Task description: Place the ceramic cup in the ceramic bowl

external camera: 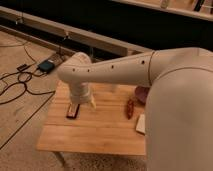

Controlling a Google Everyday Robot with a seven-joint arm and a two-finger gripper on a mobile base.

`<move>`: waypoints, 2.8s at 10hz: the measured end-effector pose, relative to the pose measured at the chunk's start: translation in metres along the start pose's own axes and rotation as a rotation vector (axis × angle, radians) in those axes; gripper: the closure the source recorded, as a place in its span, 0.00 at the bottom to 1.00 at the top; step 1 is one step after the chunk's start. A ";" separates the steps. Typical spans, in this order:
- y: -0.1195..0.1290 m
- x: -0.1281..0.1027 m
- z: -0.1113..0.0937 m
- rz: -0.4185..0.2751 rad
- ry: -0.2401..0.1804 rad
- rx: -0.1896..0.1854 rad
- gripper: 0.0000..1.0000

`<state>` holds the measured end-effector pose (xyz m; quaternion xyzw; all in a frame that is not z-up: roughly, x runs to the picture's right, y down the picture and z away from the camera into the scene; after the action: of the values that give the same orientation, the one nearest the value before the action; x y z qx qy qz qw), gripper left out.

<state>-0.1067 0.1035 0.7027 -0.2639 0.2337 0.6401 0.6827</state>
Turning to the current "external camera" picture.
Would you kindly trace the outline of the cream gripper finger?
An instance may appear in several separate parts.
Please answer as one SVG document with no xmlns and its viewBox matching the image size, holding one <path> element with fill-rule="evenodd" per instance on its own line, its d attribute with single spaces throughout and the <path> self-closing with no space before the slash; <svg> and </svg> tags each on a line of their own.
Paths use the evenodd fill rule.
<svg viewBox="0 0 213 171">
<path fill-rule="evenodd" d="M 94 98 L 91 98 L 90 101 L 89 101 L 89 104 L 92 108 L 96 109 L 96 102 L 95 102 L 95 99 Z"/>
</svg>

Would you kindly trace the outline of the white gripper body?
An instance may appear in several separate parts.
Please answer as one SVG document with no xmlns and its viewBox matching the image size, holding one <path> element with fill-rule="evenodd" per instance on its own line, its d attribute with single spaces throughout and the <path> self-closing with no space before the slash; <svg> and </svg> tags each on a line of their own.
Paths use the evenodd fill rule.
<svg viewBox="0 0 213 171">
<path fill-rule="evenodd" d="M 88 83 L 70 84 L 69 90 L 73 103 L 83 104 L 91 100 L 91 89 Z"/>
</svg>

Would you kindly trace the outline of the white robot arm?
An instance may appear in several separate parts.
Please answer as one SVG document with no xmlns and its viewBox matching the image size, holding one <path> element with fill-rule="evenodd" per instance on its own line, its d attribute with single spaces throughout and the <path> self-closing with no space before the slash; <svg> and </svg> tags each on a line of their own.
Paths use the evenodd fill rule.
<svg viewBox="0 0 213 171">
<path fill-rule="evenodd" d="M 147 171 L 213 171 L 213 52 L 176 48 L 97 63 L 78 52 L 58 76 L 74 103 L 91 99 L 91 82 L 147 87 Z"/>
</svg>

